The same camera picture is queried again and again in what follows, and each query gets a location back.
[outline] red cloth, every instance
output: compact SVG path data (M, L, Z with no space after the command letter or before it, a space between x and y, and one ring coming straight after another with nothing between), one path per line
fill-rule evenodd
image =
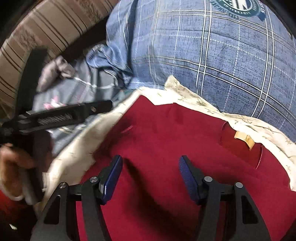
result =
M251 154L242 155L245 143L234 140L235 131L222 129L223 124L177 104L154 106L139 97L107 135L94 155L96 163L81 181L97 175L114 155L124 158L113 197L102 206L113 241L191 240L199 207L190 200L179 172L182 155L220 183L243 183L272 241L285 235L296 218L296 193L289 190L285 170L264 147L256 169L260 144ZM228 141L224 135L230 135ZM85 241L81 203L77 203L77 218Z
M30 240L31 230L37 221L32 206L24 200L12 201L0 191L0 215L7 223L17 227L20 237Z

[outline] black tool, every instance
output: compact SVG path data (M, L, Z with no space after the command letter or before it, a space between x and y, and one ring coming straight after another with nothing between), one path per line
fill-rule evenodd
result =
M30 205L43 198L41 165L50 143L50 135L45 130L83 123L89 115L108 112L113 107L112 101L101 101L34 113L33 100L46 57L45 48L31 51L19 84L15 115L0 128L1 144L12 143L27 151L36 161L37 168L20 169L23 194Z
M223 241L271 240L258 208L242 183L227 185L205 177L187 156L180 158L179 169L190 198L202 206L201 223L194 240L215 241L220 201L229 203Z
M83 184L60 183L33 230L31 241L78 241L76 201L82 202L88 241L111 241L100 205L112 198L123 162L116 155L98 176Z
M187 156L180 158L179 168L191 199L202 206L193 240L215 241L220 201L227 201L223 241L271 241L262 216L241 183L232 186L205 177ZM100 205L111 199L121 169L122 158L116 155L110 166L85 183L60 183L38 220L31 241L79 241L75 201L82 201L88 241L111 241Z

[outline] beige striped cushion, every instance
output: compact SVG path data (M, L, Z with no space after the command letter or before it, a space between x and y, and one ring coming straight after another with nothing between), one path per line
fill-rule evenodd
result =
M44 0L16 27L0 51L0 100L14 106L29 51L46 45L55 58L110 14L118 0Z

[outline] plaid pattern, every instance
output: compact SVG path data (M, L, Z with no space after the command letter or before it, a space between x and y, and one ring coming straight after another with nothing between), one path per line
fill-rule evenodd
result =
M112 67L133 89L162 88L172 74L220 111L259 118L295 142L295 39L265 10L261 21L209 0L121 0L108 46L92 50L88 63Z

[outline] printed logo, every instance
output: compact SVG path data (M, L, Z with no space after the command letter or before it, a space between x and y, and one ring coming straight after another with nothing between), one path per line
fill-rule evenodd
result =
M266 10L263 3L257 0L209 0L210 3L224 13L237 18L253 17L263 21L266 16Z

